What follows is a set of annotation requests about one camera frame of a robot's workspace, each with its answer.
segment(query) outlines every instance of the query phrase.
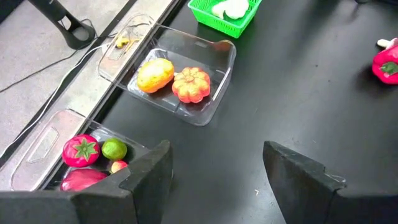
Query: green lime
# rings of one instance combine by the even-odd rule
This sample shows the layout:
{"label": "green lime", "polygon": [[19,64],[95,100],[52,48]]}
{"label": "green lime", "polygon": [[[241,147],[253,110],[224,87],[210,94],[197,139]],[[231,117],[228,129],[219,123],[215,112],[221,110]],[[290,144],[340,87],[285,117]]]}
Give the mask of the green lime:
{"label": "green lime", "polygon": [[102,154],[110,160],[118,161],[124,158],[127,153],[127,146],[122,141],[111,138],[102,145]]}

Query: black cable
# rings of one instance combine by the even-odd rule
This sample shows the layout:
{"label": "black cable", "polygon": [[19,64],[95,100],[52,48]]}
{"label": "black cable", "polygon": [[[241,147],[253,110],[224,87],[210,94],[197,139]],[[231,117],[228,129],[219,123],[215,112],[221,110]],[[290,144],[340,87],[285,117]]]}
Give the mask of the black cable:
{"label": "black cable", "polygon": [[[28,78],[33,77],[34,75],[36,75],[36,74],[38,74],[38,73],[40,73],[40,72],[43,72],[44,70],[46,70],[46,69],[48,69],[48,68],[50,68],[50,67],[52,67],[52,66],[54,66],[54,65],[56,65],[56,64],[58,64],[58,63],[60,63],[60,62],[63,62],[64,60],[68,60],[68,59],[72,58],[79,50],[84,49],[85,47],[89,46],[94,40],[100,38],[100,36],[98,36],[98,34],[97,34],[96,29],[94,28],[94,25],[93,25],[92,21],[89,20],[89,19],[83,19],[82,22],[83,22],[83,21],[89,21],[90,24],[91,24],[91,26],[92,26],[92,28],[93,28],[94,31],[95,31],[95,36],[96,36],[96,37],[95,37],[90,43],[87,43],[86,45],[84,45],[84,46],[80,47],[79,49],[75,50],[74,53],[72,53],[71,55],[69,55],[69,56],[67,56],[67,57],[65,57],[65,58],[63,58],[63,59],[57,60],[56,62],[53,62],[53,63],[51,63],[50,65],[47,65],[46,67],[41,68],[40,70],[38,70],[38,71],[36,71],[36,72],[34,72],[34,73],[31,73],[30,75],[28,75],[28,76],[26,76],[26,77],[24,77],[24,78],[22,78],[22,79],[20,79],[20,80],[18,80],[18,81],[16,81],[16,82],[10,84],[9,86],[7,86],[7,87],[1,89],[1,90],[0,90],[0,94],[3,93],[4,91],[7,91],[7,90],[10,89],[11,87],[13,87],[13,86],[15,86],[15,85],[17,85],[17,84],[19,84],[19,83],[21,83],[21,82],[27,80]],[[105,38],[113,38],[115,35],[116,35],[116,33],[115,33],[115,34],[108,35],[108,36],[106,36]]]}

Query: clear plastic container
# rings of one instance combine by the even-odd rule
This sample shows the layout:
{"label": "clear plastic container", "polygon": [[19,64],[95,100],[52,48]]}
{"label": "clear plastic container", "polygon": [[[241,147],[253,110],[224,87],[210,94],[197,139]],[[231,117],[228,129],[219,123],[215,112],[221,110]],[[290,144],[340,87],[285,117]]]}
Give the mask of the clear plastic container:
{"label": "clear plastic container", "polygon": [[[150,29],[150,32],[136,40],[134,29],[138,27]],[[116,47],[118,38],[132,36],[136,40],[132,47],[127,46],[124,50]],[[120,54],[129,56],[115,57]],[[150,18],[140,15],[133,17],[112,41],[99,62],[98,72],[101,77],[127,90],[132,96],[171,112],[186,122],[204,126],[212,119],[229,85],[235,56],[236,48],[228,40],[210,42],[154,24]],[[138,71],[144,63],[155,58],[170,60],[175,73],[185,67],[201,68],[210,76],[210,95],[199,103],[183,103],[172,92],[173,81],[155,93],[141,91],[136,83]]]}
{"label": "clear plastic container", "polygon": [[[72,111],[62,110],[55,113],[43,130],[30,145],[29,150],[14,168],[9,181],[9,190],[58,190],[62,179],[74,168],[62,161],[63,145],[76,134],[90,134],[102,146],[108,138],[118,138],[127,146],[127,154],[123,159],[130,163],[149,152],[149,149],[115,133],[101,124],[86,119]],[[111,161],[103,156],[89,167],[109,174]],[[0,177],[7,175],[6,170],[0,171]]]}

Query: pepper stem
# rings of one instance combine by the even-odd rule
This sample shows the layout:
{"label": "pepper stem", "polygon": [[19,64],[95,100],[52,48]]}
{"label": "pepper stem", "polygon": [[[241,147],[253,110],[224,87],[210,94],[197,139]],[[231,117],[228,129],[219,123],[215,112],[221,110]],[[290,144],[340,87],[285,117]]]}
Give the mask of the pepper stem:
{"label": "pepper stem", "polygon": [[387,73],[389,75],[393,75],[395,73],[398,73],[398,65],[394,62],[387,62],[381,66],[381,70],[384,73]]}

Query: plastic tray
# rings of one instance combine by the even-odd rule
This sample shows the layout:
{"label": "plastic tray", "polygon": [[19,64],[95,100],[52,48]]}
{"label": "plastic tray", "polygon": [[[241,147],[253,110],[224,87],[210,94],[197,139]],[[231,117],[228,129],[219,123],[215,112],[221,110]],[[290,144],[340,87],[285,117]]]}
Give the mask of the plastic tray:
{"label": "plastic tray", "polygon": [[[45,125],[27,154],[14,171],[10,190],[58,190],[62,179],[74,168],[62,161],[62,149],[67,140],[76,134],[90,134],[102,145],[108,138],[118,138],[127,145],[127,163],[135,161],[149,149],[84,116],[63,110],[55,113]],[[109,174],[111,161],[101,156],[94,165],[85,167]]]}
{"label": "plastic tray", "polygon": [[210,26],[218,31],[238,38],[241,36],[245,28],[249,25],[257,12],[261,0],[249,0],[249,9],[240,19],[230,19],[224,16],[224,19],[214,16],[211,13],[213,6],[221,2],[220,0],[191,0],[188,7],[192,10],[198,22]]}
{"label": "plastic tray", "polygon": [[[130,20],[120,33],[133,34],[134,29],[137,29],[135,24],[138,22],[134,19]],[[162,108],[186,122],[197,126],[208,124],[231,79],[236,56],[235,46],[227,40],[214,43],[159,24],[152,25],[150,19],[146,24],[140,23],[140,26],[150,27],[152,30],[146,38],[136,42],[136,47],[130,48],[135,49],[133,54],[126,48],[124,54],[131,54],[127,66],[123,67],[127,58],[111,59],[113,55],[117,55],[115,51],[120,51],[115,47],[117,39],[115,37],[98,65],[100,76],[127,90],[132,96]],[[210,96],[197,104],[182,103],[172,93],[173,81],[151,94],[138,89],[136,77],[140,67],[155,58],[170,60],[176,73],[181,72],[185,67],[203,69],[210,76]]]}

